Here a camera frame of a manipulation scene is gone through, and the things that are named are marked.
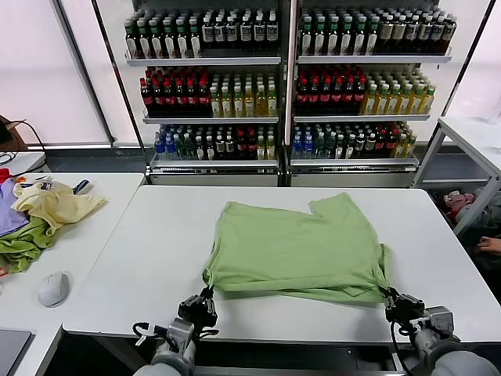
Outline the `person's bare hand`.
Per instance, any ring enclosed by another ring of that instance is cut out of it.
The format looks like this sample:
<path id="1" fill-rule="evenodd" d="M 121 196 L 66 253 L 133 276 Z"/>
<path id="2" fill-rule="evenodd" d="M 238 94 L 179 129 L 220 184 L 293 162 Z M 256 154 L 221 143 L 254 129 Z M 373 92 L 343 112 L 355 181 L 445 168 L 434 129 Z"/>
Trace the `person's bare hand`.
<path id="1" fill-rule="evenodd" d="M 482 237 L 477 245 L 478 251 L 501 255 L 501 239 L 495 237 Z"/>

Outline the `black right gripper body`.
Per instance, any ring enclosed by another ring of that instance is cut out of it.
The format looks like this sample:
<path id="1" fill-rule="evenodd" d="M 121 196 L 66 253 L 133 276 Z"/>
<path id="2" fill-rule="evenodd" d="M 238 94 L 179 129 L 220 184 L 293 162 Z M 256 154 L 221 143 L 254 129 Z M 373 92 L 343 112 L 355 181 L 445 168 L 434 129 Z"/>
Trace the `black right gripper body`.
<path id="1" fill-rule="evenodd" d="M 409 322 L 424 315 L 425 305 L 420 299 L 412 295 L 402 294 L 397 302 L 393 302 L 390 309 L 385 309 L 388 322 Z"/>

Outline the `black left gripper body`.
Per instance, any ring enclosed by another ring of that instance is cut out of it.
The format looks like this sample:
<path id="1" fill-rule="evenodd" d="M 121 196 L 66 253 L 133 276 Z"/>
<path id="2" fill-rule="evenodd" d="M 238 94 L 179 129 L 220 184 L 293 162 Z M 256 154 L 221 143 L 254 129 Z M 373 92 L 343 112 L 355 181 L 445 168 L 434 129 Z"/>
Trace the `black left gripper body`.
<path id="1" fill-rule="evenodd" d="M 178 306 L 178 316 L 191 322 L 195 328 L 214 327 L 218 314 L 209 313 L 207 309 L 198 306 L 199 295 L 192 295 Z"/>

